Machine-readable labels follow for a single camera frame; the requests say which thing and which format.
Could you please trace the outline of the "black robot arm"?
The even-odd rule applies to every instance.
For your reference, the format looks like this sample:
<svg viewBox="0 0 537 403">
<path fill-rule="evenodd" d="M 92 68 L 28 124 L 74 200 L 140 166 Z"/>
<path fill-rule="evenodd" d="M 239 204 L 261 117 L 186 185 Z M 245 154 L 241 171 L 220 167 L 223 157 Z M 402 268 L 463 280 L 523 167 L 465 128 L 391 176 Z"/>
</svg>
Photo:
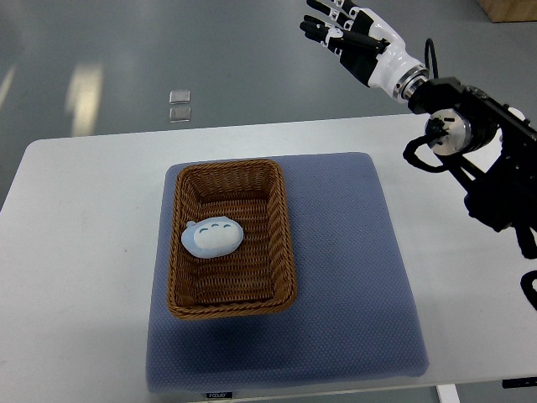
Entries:
<svg viewBox="0 0 537 403">
<path fill-rule="evenodd" d="M 497 233 L 512 228 L 521 254 L 535 259 L 536 131 L 529 120 L 477 87 L 441 78 L 432 39 L 425 69 L 403 98 L 413 113 L 429 116 L 404 159 L 426 172 L 449 172 L 466 192 L 469 216 Z"/>
</svg>

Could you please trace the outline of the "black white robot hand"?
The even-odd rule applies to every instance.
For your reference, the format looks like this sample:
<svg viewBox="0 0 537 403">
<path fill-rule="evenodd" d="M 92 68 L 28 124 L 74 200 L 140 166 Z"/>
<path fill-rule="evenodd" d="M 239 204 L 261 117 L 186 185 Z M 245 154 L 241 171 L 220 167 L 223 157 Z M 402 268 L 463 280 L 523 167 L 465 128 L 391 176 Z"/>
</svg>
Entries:
<svg viewBox="0 0 537 403">
<path fill-rule="evenodd" d="M 395 101 L 408 102 L 428 81 L 425 65 L 409 55 L 400 35 L 373 10 L 353 1 L 308 1 L 328 17 L 305 15 L 300 29 L 322 45 L 364 86 L 380 88 Z"/>
</svg>

